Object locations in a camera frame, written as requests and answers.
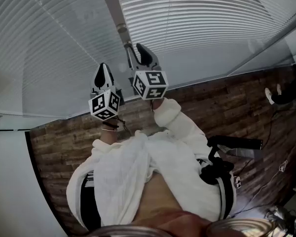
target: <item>wrist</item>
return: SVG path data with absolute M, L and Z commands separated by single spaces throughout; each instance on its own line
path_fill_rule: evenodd
M 111 118 L 102 122 L 102 129 L 116 130 L 118 129 L 118 120 Z
M 153 110 L 158 109 L 158 108 L 162 105 L 163 100 L 164 100 L 164 98 L 153 100 L 153 102 L 152 102 L 152 109 L 153 109 Z

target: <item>white wall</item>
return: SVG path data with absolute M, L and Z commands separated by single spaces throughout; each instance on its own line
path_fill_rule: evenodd
M 52 122 L 55 118 L 23 117 L 14 115 L 1 115 L 0 130 L 32 129 L 34 127 Z
M 38 185 L 24 132 L 0 132 L 0 237 L 64 237 Z

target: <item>person's arm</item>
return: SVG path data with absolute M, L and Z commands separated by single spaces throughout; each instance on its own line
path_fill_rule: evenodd
M 152 104 L 154 119 L 160 127 L 171 131 L 176 139 L 188 144 L 197 158 L 207 158 L 210 148 L 205 133 L 185 114 L 174 99 L 158 99 Z
M 112 124 L 112 125 L 117 125 L 118 120 L 111 118 L 111 119 L 107 120 L 106 122 L 109 123 L 109 124 Z M 114 130 L 114 128 L 112 128 L 112 127 L 110 127 L 108 125 L 105 125 L 105 124 L 102 125 L 102 129 Z M 117 134 L 116 134 L 115 131 L 104 131 L 104 130 L 102 130 L 100 140 L 103 141 L 104 143 L 108 144 L 108 145 L 112 145 L 113 143 L 117 142 Z

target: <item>shoe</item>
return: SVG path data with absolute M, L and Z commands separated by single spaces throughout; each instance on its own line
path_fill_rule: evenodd
M 274 104 L 274 101 L 272 100 L 272 93 L 271 93 L 271 91 L 268 88 L 265 88 L 264 91 L 265 91 L 265 95 L 266 95 L 268 101 L 270 102 L 271 105 L 273 105 Z
M 281 85 L 277 84 L 276 89 L 277 89 L 277 94 L 282 95 Z

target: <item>person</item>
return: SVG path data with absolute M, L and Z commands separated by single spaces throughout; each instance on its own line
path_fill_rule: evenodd
M 205 227 L 220 218 L 222 205 L 219 186 L 207 184 L 199 176 L 202 166 L 197 160 L 208 161 L 211 148 L 204 132 L 181 112 L 175 100 L 154 100 L 152 108 L 156 124 L 166 128 L 152 136 L 136 131 L 134 137 L 117 142 L 117 120 L 104 122 L 92 155 L 69 181 L 68 205 L 89 230 L 133 224 L 172 229 L 176 236 L 187 236 L 189 229 L 193 234 L 188 236 L 202 236 Z M 82 197 L 90 175 L 92 203 Z M 95 216 L 90 213 L 93 208 Z
M 281 86 L 277 84 L 278 95 L 272 95 L 268 88 L 265 88 L 265 95 L 269 100 L 270 104 L 273 105 L 285 105 L 296 99 L 296 79 L 291 82 L 291 84 L 285 89 L 281 90 Z

